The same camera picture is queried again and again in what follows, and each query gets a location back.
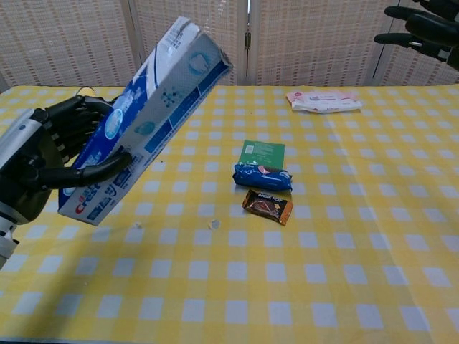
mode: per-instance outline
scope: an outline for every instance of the beige woven screen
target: beige woven screen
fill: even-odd
[[[404,4],[424,10],[412,1]],[[394,20],[390,32],[404,32],[405,21]],[[386,46],[388,62],[381,63],[379,68],[384,68],[385,73],[381,85],[444,85],[459,82],[459,72],[447,64],[416,53],[413,49]]]
[[[235,66],[220,83],[234,85],[237,68],[236,0],[135,0],[147,56],[178,16],[198,24],[228,54]]]
[[[261,1],[257,84],[362,85],[392,2]]]
[[[1,0],[0,73],[14,85],[126,85],[136,72],[116,0]]]

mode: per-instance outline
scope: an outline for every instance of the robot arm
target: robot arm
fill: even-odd
[[[432,13],[390,6],[387,16],[405,20],[409,34],[378,34],[374,41],[412,48],[459,70],[459,0],[414,0]]]
[[[101,98],[76,95],[26,111],[0,137],[0,269],[19,243],[16,226],[38,217],[52,189],[98,183],[131,163],[125,152],[96,166],[65,167],[111,110]]]

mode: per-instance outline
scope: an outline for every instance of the brown snack wrapper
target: brown snack wrapper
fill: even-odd
[[[242,207],[255,215],[272,219],[285,226],[292,212],[293,203],[266,193],[249,190]]]

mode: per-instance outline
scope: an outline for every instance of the blue and white box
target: blue and white box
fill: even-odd
[[[103,183],[60,190],[59,214],[98,225],[231,69],[225,53],[197,25],[179,17],[73,167],[95,165],[121,151],[132,155],[132,164]]]

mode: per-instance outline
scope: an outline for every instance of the pink and white package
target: pink and white package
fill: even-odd
[[[294,91],[287,94],[292,110],[306,110],[312,113],[339,113],[362,107],[352,92],[340,91]]]

